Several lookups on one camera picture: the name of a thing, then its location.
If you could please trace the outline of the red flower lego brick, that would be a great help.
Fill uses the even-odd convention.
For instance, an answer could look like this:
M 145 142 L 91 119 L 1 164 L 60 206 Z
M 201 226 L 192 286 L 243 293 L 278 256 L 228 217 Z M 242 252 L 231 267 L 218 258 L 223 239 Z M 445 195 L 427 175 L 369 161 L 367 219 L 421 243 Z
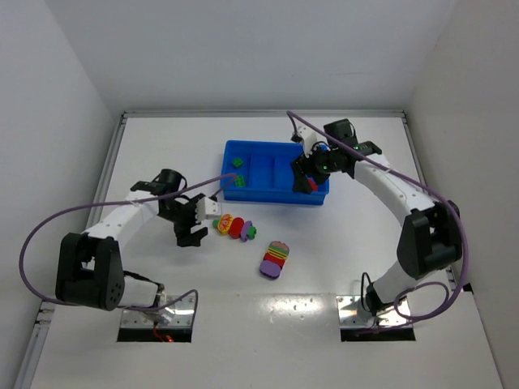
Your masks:
M 309 184 L 309 186 L 311 188 L 311 192 L 314 192 L 314 191 L 318 190 L 318 186 L 317 186 L 317 184 L 315 183 L 315 181 L 312 178 L 309 177 L 307 179 L 307 182 L 308 182 L 308 184 Z

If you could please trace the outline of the yellow printed lego brick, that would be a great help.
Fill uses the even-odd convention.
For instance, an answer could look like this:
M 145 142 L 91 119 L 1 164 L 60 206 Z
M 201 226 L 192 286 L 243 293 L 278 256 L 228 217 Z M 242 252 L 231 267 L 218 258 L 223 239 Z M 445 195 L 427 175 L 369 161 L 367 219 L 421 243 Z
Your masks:
M 234 217 L 230 214 L 224 214 L 217 222 L 217 230 L 221 235 L 229 233 Z

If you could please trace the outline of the red round lego brick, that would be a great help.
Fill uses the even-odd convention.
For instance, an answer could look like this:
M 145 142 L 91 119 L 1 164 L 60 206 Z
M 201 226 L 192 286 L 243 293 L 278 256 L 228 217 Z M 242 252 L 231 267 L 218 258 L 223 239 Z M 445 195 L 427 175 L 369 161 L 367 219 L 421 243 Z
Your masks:
M 229 227 L 229 236 L 233 239 L 239 239 L 241 237 L 241 232 L 243 229 L 245 222 L 243 218 L 236 217 L 232 220 L 232 223 Z

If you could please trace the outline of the green curved lego brick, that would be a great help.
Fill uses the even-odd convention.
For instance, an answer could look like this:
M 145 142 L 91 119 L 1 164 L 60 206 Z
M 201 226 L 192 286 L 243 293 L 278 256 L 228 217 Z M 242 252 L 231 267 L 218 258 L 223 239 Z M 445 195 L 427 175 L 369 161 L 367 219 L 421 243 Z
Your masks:
M 234 179 L 234 185 L 237 188 L 244 188 L 247 186 L 246 180 L 243 175 L 237 175 Z

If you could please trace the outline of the small green lego brick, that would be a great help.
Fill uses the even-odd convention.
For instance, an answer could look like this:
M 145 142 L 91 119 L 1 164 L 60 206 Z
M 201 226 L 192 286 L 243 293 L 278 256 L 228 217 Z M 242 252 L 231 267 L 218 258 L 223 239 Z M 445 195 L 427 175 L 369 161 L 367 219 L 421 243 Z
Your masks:
M 236 157 L 236 158 L 232 159 L 231 164 L 235 169 L 240 169 L 241 167 L 244 166 L 244 161 L 242 158 Z

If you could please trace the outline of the green lego brick with studs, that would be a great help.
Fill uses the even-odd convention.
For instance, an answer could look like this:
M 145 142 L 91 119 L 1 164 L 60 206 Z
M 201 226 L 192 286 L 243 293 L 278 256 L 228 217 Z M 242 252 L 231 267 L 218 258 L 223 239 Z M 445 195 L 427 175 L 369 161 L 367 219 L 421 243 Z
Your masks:
M 255 236 L 256 236 L 256 234 L 257 234 L 257 229 L 256 229 L 256 227 L 254 227 L 253 225 L 251 225 L 251 226 L 249 227 L 249 229 L 247 230 L 247 238 L 248 238 L 248 239 L 254 239 Z

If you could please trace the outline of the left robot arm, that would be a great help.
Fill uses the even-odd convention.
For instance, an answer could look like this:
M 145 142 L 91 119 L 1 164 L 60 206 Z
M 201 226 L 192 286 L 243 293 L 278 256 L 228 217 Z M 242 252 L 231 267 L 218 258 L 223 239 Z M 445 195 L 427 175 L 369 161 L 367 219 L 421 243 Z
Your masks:
M 208 230 L 203 194 L 188 197 L 183 175 L 162 169 L 151 181 L 138 181 L 123 203 L 82 233 L 68 233 L 61 241 L 55 284 L 56 298 L 66 304 L 111 311 L 116 308 L 156 310 L 163 304 L 163 284 L 126 271 L 122 252 L 150 221 L 161 218 L 174 227 L 180 247 L 198 247 Z

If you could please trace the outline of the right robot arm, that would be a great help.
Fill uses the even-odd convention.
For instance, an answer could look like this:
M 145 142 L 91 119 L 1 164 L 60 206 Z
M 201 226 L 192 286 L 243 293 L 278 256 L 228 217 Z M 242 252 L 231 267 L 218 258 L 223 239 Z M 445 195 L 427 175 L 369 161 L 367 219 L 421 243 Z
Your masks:
M 309 194 L 311 183 L 323 184 L 331 173 L 347 173 L 370 190 L 395 216 L 401 226 L 397 261 L 367 286 L 361 304 L 364 311 L 378 314 L 419 287 L 430 274 L 461 258 L 458 214 L 454 203 L 444 204 L 392 174 L 381 149 L 367 141 L 353 145 L 353 153 L 337 145 L 293 136 L 303 152 L 291 163 L 293 190 Z

